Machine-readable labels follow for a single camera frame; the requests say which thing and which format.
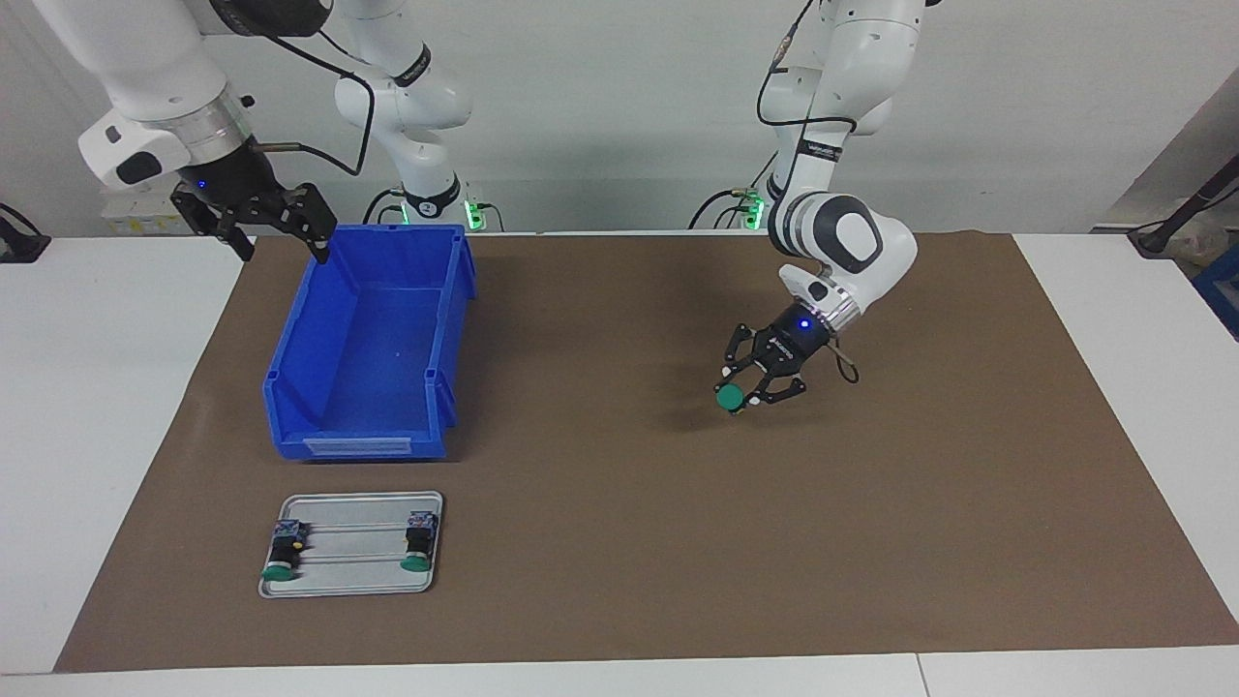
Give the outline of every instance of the white wall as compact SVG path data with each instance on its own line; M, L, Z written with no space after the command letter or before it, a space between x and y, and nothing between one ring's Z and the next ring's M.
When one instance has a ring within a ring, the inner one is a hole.
M99 233L100 198L73 140L105 102L28 0L5 5L0 196L53 233ZM477 95L475 119L447 134L457 166L509 227L680 227L711 191L747 183L773 147L752 102L795 0L415 6L435 59ZM1239 64L1237 22L1234 0L947 0L928 11L895 116L849 146L836 188L919 229L1084 232ZM347 36L338 20L328 30ZM11 36L25 32L33 40ZM352 156L357 131L335 114L331 76L261 40L208 45L258 98L260 137ZM24 76L15 53L61 72ZM66 95L88 108L56 114ZM278 168L286 182L322 182L344 220L395 178L382 154L361 181L302 155L278 156Z

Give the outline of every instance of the black cable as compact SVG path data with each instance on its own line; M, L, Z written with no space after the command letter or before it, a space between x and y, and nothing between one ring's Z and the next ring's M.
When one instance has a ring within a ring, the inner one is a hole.
M835 334L835 366L839 368L839 375L843 376L844 383L847 385L856 385L860 383L860 369L856 364L851 361L844 361L843 358L843 343L839 340L839 336Z
M1235 194L1235 192L1239 192L1239 186L1232 188L1230 193L1227 193L1225 196L1223 196L1220 198L1214 198L1213 202L1211 202L1208 206L1201 208L1201 212L1203 213L1204 210L1208 210L1209 208L1215 208L1215 207L1225 203L1228 198L1230 198L1232 196Z
M818 0L808 0L804 7L800 9L800 14L797 15L795 21L787 30L783 40L779 41L778 48L774 51L774 58L771 61L769 69L766 71L766 78L762 80L761 89L757 90L757 120L762 121L768 126L784 126L784 125L803 125L809 126L812 124L825 124L825 123L845 123L851 126L851 131L856 130L856 119L850 119L847 116L819 116L810 119L808 114L803 119L795 119L789 121L772 121L766 118L762 111L762 103L766 100L766 88L769 87L771 78L779 72L779 67L783 64L783 59L787 57L787 52L792 48L792 42L795 40L795 33L800 31L800 22L804 21L804 16L809 14L809 7ZM800 132L800 137L804 137L804 131Z
M508 232L507 225L503 224L503 210L498 206L494 203L478 203L477 207L482 210L494 210L496 217L499 218L499 232Z
M271 43L279 46L280 48L284 48L285 51L289 51L290 53L292 53L295 56L299 56L299 57L301 57L301 58L304 58L306 61L310 61L311 63L318 66L320 68L322 68L325 71L336 73L342 79L353 80L357 84L361 84L363 89L366 89L366 93L370 98L370 104L369 104L369 109L366 113L366 126L362 129L362 145L361 145L361 147L357 151L357 165L356 166L349 167L348 165L346 165L344 162L339 161L338 158L328 155L327 152L323 152L322 150L318 150L317 147L311 147L310 145L306 145L304 142L290 142L289 144L290 146L294 147L295 151L297 151L297 152L307 152L307 154L313 155L316 157L321 157L323 160L331 162L332 165L336 165L337 167L339 167L341 170L343 170L349 176L357 176L357 175L362 173L362 166L366 165L366 151L370 146L370 129L374 126L374 108L375 108L375 104L378 102L378 98L374 95L374 88L370 87L370 83L366 82L364 79L362 79L361 77L358 77L357 73L354 73L352 71L346 71L344 68L341 68L338 66L328 63L327 61L323 61L322 58L315 56L312 53L307 53L307 52L302 51L301 48L297 48L296 46L289 43L287 41L284 41L279 36L275 36L274 32L271 32L266 27L261 26L259 22L254 21L253 17L247 16L245 19L248 20L248 25L250 27L253 27L254 30L256 30L260 36L263 36L263 38L266 38Z
M35 236L46 236L42 232L38 232L38 228L35 227L35 223L30 222L30 218L27 218L26 215L21 214L21 212L17 210L16 208L14 208L12 206L9 206L7 203L0 203L0 210L4 210L6 213L9 213L17 222L20 222L21 224L28 227L30 230L35 233Z
M693 229L693 228L696 227L696 222L699 219L701 219L701 214L705 213L706 208L709 208L711 203L714 203L715 201L717 201L720 198L726 198L727 196L731 196L731 192L732 192L731 188L726 188L726 189L720 191L720 192L715 193L714 196L706 198L705 203L701 203L701 207L698 208L698 212L693 214L693 220L689 223L688 229Z
M331 43L331 47L335 48L336 51L339 51L341 53L343 53L344 56L347 56L347 57L349 57L349 58L352 58L354 61L364 62L361 58L358 58L357 56L353 56L352 53L349 53L348 51L346 51L344 47L341 46L339 43L336 43L336 40L332 38L331 36L328 36L326 31L323 31L323 30L320 28L316 33L318 36L323 37L325 40L327 40L327 43Z
M1201 208L1199 210L1197 210L1197 214L1201 214L1201 213L1203 213L1204 210L1208 210L1208 209L1211 209L1211 208L1215 208L1215 207L1218 207L1218 206L1220 206L1220 204L1225 203L1225 202L1227 202L1227 199L1228 199L1228 198L1230 198L1232 196L1234 196L1235 193L1239 193L1239 186L1237 186L1237 187L1232 188L1232 189L1230 189L1230 192L1229 192L1229 193L1227 193L1225 196L1220 196L1220 197L1218 197L1218 198L1214 198L1213 201L1211 201L1208 206L1204 206L1203 208ZM1168 222L1170 222L1170 218L1165 218L1165 219L1160 219L1160 220L1154 220L1154 222L1151 222L1151 223L1145 223L1145 224L1142 224L1142 225L1139 225L1139 227L1134 227L1134 228L1129 229L1129 230L1127 230L1127 234L1131 234L1131 233L1134 233L1134 232L1140 232L1140 230L1142 230L1142 229L1149 229L1149 228L1151 228L1151 227L1157 227L1157 225L1160 225L1160 224L1166 224L1166 223L1168 223Z
M762 175L766 173L766 170L771 168L771 165L774 163L774 158L776 157L778 157L778 150L776 150L774 154L771 155L771 158L766 161L766 166L762 167L762 171L757 172L757 176L753 177L753 181L748 184L748 188L757 188L757 182L760 182L762 180ZM731 219L727 220L727 227L730 228L733 224L736 224L736 213L735 212L731 213Z
M404 208L401 208L400 206L388 206L387 208L383 208L382 210L379 210L379 217L374 219L375 224L383 224L383 213L387 213L387 212L390 212L390 210L395 210L395 212L400 213L401 215L404 215Z
M721 229L719 225L722 224L722 215L726 215L727 213L731 213L731 219L735 220L736 219L736 213L746 210L746 209L748 209L748 206L735 206L735 207L727 208L724 212L719 213L717 219L714 220L714 229ZM730 222L727 223L727 228L731 228L731 223Z
M375 196L370 204L366 207L366 214L362 215L362 224L370 224L370 215L374 214L374 208L379 207L379 201L383 201L388 196L399 196L400 191L398 188L384 188Z

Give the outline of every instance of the green led light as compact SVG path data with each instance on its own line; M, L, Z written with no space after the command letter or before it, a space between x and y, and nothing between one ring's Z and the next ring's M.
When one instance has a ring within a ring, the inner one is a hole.
M477 203L472 201L465 201L465 219L468 220L470 230L477 230L486 227L486 215L477 207Z
M750 198L748 214L745 215L745 227L757 229L762 224L762 214L766 213L766 199L762 197Z

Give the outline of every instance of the small electronic component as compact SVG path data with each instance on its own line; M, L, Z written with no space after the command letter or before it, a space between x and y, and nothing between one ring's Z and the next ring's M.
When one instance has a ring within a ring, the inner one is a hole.
M408 530L404 531L405 557L400 568L406 572L424 573L430 571L435 555L435 539L439 537L439 516L430 511L409 514Z
M271 551L266 556L263 581L292 581L301 563L301 551L306 547L310 526L299 520L275 522L271 531Z

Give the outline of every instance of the brown paper mat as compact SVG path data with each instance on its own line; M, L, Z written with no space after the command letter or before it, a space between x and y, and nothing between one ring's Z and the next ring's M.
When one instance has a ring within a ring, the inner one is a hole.
M305 261L245 266L59 671L1181 646L1239 628L1006 236L921 236L856 387L731 418L761 238L475 240L457 463L282 462L259 386ZM263 600L290 494L436 489L421 595Z

